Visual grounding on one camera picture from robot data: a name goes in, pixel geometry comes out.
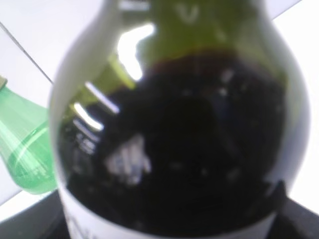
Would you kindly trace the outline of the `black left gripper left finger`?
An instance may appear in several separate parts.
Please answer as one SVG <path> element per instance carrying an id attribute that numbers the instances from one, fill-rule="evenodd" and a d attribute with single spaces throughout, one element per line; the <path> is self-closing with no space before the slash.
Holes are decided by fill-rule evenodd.
<path id="1" fill-rule="evenodd" d="M 0 224 L 2 239 L 67 239 L 69 232 L 58 193 Z"/>

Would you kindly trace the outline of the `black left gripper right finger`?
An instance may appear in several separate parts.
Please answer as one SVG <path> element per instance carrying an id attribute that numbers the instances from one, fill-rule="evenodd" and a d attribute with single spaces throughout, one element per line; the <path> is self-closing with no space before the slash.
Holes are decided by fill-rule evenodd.
<path id="1" fill-rule="evenodd" d="M 269 239 L 319 239 L 319 216 L 287 196 L 285 182 L 270 183 L 268 208 L 275 219 Z"/>

